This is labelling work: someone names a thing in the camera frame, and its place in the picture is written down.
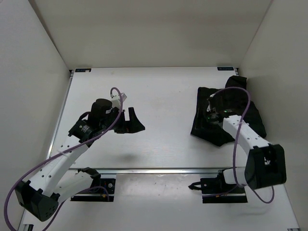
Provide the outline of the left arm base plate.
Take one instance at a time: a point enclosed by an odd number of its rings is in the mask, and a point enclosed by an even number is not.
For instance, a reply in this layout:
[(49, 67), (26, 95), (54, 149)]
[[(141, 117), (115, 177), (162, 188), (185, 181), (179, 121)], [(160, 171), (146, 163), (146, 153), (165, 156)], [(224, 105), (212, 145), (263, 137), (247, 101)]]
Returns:
[(116, 175), (102, 174), (89, 189), (71, 197), (73, 202), (113, 202), (116, 189)]

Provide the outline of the black pleated skirt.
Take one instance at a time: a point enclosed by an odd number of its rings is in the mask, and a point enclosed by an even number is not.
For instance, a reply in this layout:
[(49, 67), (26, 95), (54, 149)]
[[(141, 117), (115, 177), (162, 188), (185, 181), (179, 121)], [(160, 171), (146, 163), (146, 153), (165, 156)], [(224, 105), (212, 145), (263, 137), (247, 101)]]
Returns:
[[(194, 117), (191, 135), (206, 140), (215, 146), (222, 146), (229, 142), (233, 142), (234, 138), (225, 132), (219, 125), (214, 125), (206, 120), (206, 110), (208, 107), (207, 99), (210, 95), (218, 90), (207, 87), (199, 87), (197, 92), (196, 114)], [(242, 90), (225, 90), (218, 94), (221, 97), (223, 109), (234, 109), (238, 115), (242, 115), (247, 102), (247, 94)], [(265, 138), (267, 133), (254, 102), (251, 102), (247, 110), (244, 121), (262, 138)]]

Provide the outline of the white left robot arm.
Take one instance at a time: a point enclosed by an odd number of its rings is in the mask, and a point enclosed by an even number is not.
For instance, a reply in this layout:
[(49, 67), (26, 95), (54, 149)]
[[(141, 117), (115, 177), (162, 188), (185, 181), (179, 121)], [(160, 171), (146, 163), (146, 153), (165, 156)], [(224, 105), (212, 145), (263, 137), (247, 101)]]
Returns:
[(117, 134), (134, 134), (145, 130), (134, 108), (128, 108), (125, 119), (123, 102), (118, 96), (111, 100), (97, 99), (89, 112), (83, 113), (68, 132), (58, 154), (47, 159), (27, 181), (20, 180), (14, 188), (18, 203), (38, 220), (47, 221), (59, 205), (85, 189), (94, 192), (100, 188), (100, 174), (93, 168), (78, 169), (68, 180), (62, 179), (75, 161), (85, 153), (102, 134), (112, 130)]

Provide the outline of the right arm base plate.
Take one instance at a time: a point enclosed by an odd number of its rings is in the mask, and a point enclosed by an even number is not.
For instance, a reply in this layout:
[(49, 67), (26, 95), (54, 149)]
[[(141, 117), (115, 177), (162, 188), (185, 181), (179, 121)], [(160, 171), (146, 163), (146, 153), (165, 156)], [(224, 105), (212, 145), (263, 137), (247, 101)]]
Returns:
[(203, 204), (243, 204), (247, 203), (244, 188), (227, 184), (220, 170), (215, 178), (203, 177), (188, 186), (190, 190), (201, 191)]

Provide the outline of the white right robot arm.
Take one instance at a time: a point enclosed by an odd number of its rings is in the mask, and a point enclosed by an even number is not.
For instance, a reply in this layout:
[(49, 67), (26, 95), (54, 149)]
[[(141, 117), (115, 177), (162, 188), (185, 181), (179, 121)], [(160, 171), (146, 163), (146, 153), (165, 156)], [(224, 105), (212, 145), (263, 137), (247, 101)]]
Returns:
[(284, 184), (287, 180), (284, 149), (259, 136), (234, 109), (227, 109), (218, 100), (218, 94), (210, 95), (206, 109), (209, 123), (234, 138), (233, 155), (239, 145), (247, 155), (246, 165), (222, 171), (216, 180), (218, 191), (228, 192), (233, 185), (249, 186), (252, 190)]

